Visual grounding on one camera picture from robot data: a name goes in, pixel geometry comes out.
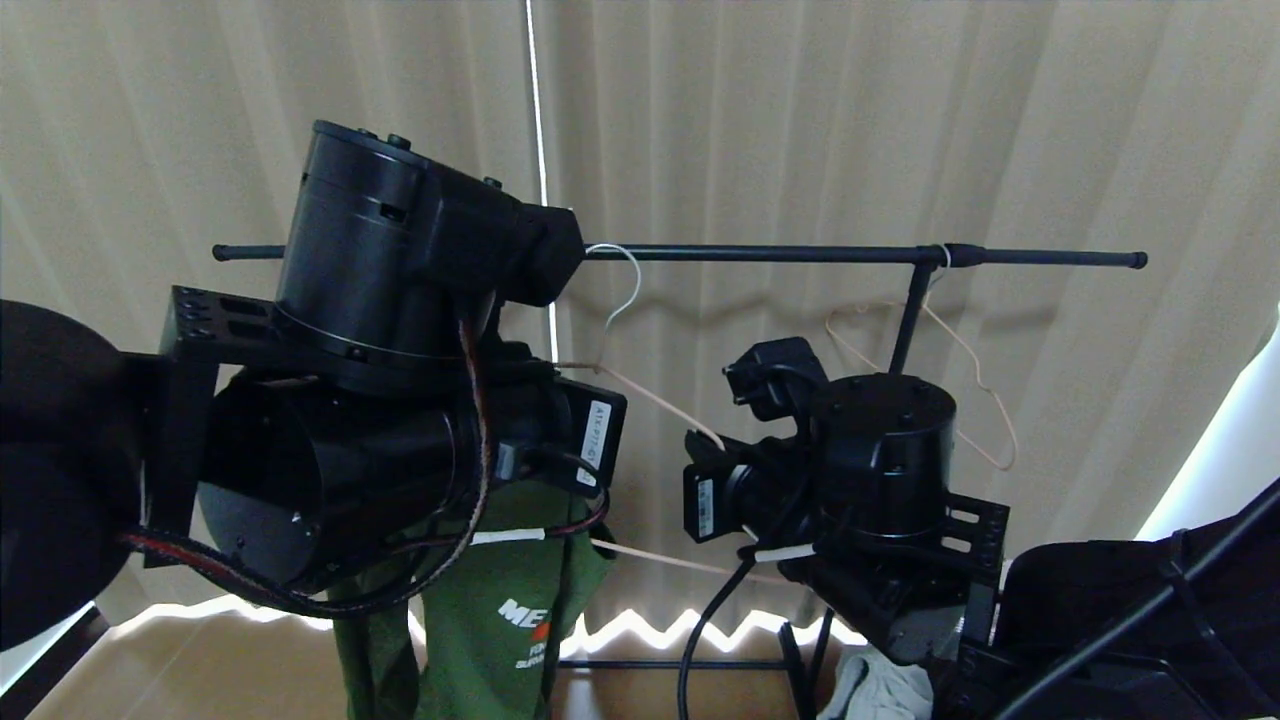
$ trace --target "green garment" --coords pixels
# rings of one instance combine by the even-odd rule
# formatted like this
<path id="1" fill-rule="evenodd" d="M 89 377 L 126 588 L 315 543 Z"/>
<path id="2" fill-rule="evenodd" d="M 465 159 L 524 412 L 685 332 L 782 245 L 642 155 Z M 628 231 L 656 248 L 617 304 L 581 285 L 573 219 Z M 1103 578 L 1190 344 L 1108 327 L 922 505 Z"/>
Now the green garment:
<path id="1" fill-rule="evenodd" d="M 526 482 L 495 492 L 481 530 L 579 520 L 581 498 Z M 603 525 L 591 533 L 612 539 Z M 329 591 L 367 592 L 398 574 L 401 559 Z M 573 629 L 612 553 L 585 533 L 568 538 L 481 544 L 422 592 L 428 667 L 419 674 L 407 606 L 334 623 L 351 720 L 472 717 L 530 720 L 549 715 L 559 642 Z"/>

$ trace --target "barcode label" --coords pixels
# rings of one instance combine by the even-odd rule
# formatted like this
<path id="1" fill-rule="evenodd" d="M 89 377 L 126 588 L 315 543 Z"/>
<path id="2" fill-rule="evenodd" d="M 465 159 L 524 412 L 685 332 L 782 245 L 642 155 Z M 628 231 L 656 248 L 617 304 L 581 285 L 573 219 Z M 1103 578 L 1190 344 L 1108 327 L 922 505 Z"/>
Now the barcode label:
<path id="1" fill-rule="evenodd" d="M 716 532 L 716 488 L 710 478 L 698 480 L 698 537 L 705 538 Z"/>
<path id="2" fill-rule="evenodd" d="M 609 415 L 613 406 L 599 400 L 591 401 L 591 411 L 586 416 L 586 432 L 582 433 L 582 460 L 593 468 L 600 466 L 600 457 L 604 456 L 604 439 L 609 436 Z M 577 471 L 577 482 L 586 487 L 595 487 L 595 477 L 586 470 Z"/>

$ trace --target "white cloth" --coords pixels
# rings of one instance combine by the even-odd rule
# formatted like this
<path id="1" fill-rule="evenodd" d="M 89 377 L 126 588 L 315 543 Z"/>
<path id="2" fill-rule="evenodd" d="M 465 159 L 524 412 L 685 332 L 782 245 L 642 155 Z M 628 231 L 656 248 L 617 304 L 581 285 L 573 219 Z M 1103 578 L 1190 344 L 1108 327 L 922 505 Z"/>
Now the white cloth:
<path id="1" fill-rule="evenodd" d="M 845 646 L 836 666 L 836 692 L 818 720 L 929 720 L 933 685 L 916 665 L 893 665 L 881 651 Z"/>

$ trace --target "light under curtain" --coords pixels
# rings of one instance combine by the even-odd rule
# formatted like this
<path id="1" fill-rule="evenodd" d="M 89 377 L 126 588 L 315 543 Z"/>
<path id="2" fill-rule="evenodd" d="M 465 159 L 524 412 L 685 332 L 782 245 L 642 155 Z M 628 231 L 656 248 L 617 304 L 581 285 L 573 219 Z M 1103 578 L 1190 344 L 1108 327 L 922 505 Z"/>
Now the light under curtain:
<path id="1" fill-rule="evenodd" d="M 1009 551 L 1133 537 L 1270 329 L 1280 297 L 1280 5 L 1222 3 L 192 3 L 0 5 L 0 293 L 154 350 L 166 288 L 270 296 L 311 122 L 379 133 L 539 197 L 589 242 L 1146 250 L 1142 272 L 954 270 L 932 306 L 982 356 L 1021 454 L 957 448 L 959 492 L 1012 505 Z M 535 117 L 529 26 L 538 59 Z M 790 432 L 733 407 L 719 369 L 804 336 L 828 374 L 868 369 L 823 331 L 905 295 L 908 269 L 645 268 L 607 364 L 724 434 Z M 586 264 L 558 304 L 562 360 L 594 359 L 631 291 Z M 883 361 L 896 310 L 836 328 Z M 506 332 L 549 352 L 547 315 Z M 1007 452 L 968 355 L 927 320 L 908 372 Z M 591 382 L 611 380 L 594 377 Z M 680 421 L 634 397 L 611 527 L 727 566 L 681 529 Z M 721 579 L 623 557 L 588 612 L 655 628 Z M 219 591 L 137 565 L 115 621 Z M 799 588 L 748 585 L 717 616 L 808 625 Z"/>

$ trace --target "wooden floor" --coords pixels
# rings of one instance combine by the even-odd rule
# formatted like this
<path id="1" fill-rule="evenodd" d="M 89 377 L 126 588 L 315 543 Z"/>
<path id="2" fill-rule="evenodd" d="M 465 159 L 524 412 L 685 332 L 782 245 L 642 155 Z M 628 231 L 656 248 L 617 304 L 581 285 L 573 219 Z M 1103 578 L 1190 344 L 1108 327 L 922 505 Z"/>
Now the wooden floor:
<path id="1" fill-rule="evenodd" d="M 620 638 L 593 657 L 663 657 Z M 758 632 L 739 656 L 776 659 L 771 634 Z M 708 648 L 705 657 L 723 657 Z M 835 661 L 828 659 L 829 670 Z M 675 716 L 676 673 L 562 670 L 554 696 L 564 719 Z M 690 684 L 699 720 L 794 717 L 782 673 L 698 671 Z M 113 629 L 29 716 L 32 720 L 340 720 L 342 674 L 333 635 L 294 618 L 259 623 L 237 614 L 152 619 Z"/>

